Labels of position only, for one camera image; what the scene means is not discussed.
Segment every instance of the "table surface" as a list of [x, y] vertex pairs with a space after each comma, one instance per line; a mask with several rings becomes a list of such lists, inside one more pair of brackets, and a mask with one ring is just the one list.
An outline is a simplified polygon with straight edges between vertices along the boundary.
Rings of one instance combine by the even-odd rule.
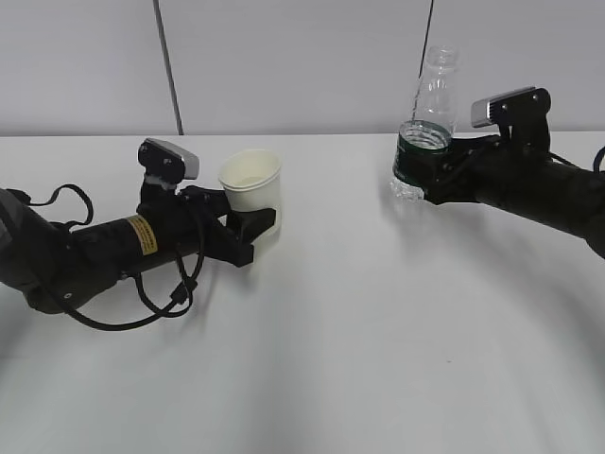
[[[577, 238], [486, 206], [393, 204], [392, 135], [167, 138], [199, 185], [242, 148], [283, 158], [279, 242], [209, 260], [186, 317], [127, 333], [0, 288], [0, 452], [602, 453], [605, 263]], [[138, 202], [142, 137], [2, 138], [3, 187], [77, 183], [95, 221]], [[553, 133], [592, 163], [603, 132]], [[41, 209], [82, 218], [76, 197]], [[151, 271], [163, 301], [174, 267]], [[146, 314], [131, 281], [83, 308]]]

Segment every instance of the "white paper cup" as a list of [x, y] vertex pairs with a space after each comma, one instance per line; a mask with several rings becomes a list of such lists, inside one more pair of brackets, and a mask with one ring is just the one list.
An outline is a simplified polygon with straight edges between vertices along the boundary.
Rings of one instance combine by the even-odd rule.
[[260, 235], [255, 245], [259, 245], [261, 238], [279, 231], [282, 225], [281, 169], [282, 163], [275, 153], [267, 149], [245, 149], [229, 158], [218, 172], [232, 210], [275, 210], [275, 225]]

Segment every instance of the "white wall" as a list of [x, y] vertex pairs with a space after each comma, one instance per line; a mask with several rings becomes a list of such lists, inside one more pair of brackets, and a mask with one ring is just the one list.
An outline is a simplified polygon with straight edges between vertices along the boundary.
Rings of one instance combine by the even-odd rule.
[[164, 1], [186, 133], [396, 131], [429, 0]]
[[527, 85], [558, 131], [605, 130], [603, 0], [435, 0], [431, 43], [458, 46], [459, 131], [474, 100]]
[[[185, 133], [395, 131], [430, 0], [161, 0]], [[435, 0], [471, 103], [547, 88], [555, 130], [605, 130], [603, 0]], [[176, 133], [152, 0], [5, 0], [0, 135]]]
[[150, 0], [3, 0], [0, 134], [176, 133]]

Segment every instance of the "clear plastic bottle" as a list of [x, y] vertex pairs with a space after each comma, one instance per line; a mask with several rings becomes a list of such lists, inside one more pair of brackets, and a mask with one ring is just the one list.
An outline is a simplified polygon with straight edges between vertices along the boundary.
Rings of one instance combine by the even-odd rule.
[[424, 198], [424, 191], [406, 175], [399, 157], [406, 152], [447, 151], [456, 126], [457, 103], [454, 77], [458, 52], [449, 47], [432, 46], [423, 63], [423, 72], [414, 96], [411, 119], [401, 125], [390, 187], [404, 200]]

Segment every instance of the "bottle cap opening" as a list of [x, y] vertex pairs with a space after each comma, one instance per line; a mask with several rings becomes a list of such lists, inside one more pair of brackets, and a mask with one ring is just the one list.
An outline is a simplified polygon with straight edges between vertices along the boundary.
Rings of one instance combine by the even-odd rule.
[[426, 53], [426, 64], [440, 69], [456, 69], [458, 50], [454, 47], [432, 45]]

